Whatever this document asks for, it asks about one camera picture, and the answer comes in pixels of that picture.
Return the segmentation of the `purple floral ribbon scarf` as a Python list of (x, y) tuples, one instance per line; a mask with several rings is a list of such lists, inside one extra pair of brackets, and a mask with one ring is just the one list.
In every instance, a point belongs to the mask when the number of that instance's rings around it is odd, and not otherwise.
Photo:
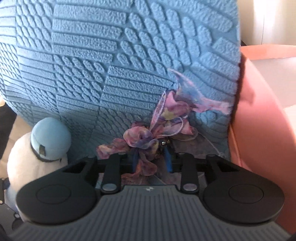
[(162, 141), (176, 140), (185, 144), (198, 136), (197, 129), (189, 123), (192, 113), (208, 110), (230, 114), (228, 102), (206, 98), (194, 82), (185, 75), (173, 70), (178, 88), (164, 92), (156, 105), (148, 126), (133, 123), (122, 138), (115, 138), (110, 144), (97, 147), (100, 159), (108, 159), (112, 154), (128, 153), (138, 148), (137, 170), (123, 174), (121, 180), (127, 185), (178, 184), (180, 173), (169, 173), (164, 159)]

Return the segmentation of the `white plush blue cap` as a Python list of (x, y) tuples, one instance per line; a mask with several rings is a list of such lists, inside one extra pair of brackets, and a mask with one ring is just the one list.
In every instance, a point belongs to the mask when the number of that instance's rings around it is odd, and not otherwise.
[(71, 133), (62, 121), (48, 117), (38, 121), (32, 131), (20, 137), (8, 157), (9, 187), (5, 201), (21, 218), (16, 195), (26, 184), (68, 164), (67, 152), (71, 147)]

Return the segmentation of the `blue textured cushion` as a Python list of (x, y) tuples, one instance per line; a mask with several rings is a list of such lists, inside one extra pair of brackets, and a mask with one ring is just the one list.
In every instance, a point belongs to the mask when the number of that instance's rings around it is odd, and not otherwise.
[(1, 95), (29, 125), (64, 122), (79, 159), (149, 123), (179, 72), (226, 103), (189, 121), (198, 150), (227, 155), (239, 34), (236, 1), (1, 1)]

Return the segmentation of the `pink storage box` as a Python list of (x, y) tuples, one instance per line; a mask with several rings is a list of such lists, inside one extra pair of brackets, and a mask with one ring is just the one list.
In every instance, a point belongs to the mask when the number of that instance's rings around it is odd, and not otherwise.
[(229, 128), (231, 160), (276, 183), (285, 194), (278, 223), (295, 233), (295, 134), (254, 60), (288, 60), (293, 45), (241, 47), (239, 88)]

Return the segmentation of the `striped beige black blanket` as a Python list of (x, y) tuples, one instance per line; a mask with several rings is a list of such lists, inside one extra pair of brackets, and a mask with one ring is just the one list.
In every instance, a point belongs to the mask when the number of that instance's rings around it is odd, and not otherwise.
[(15, 142), (31, 127), (1, 99), (1, 178), (6, 178), (7, 162)]

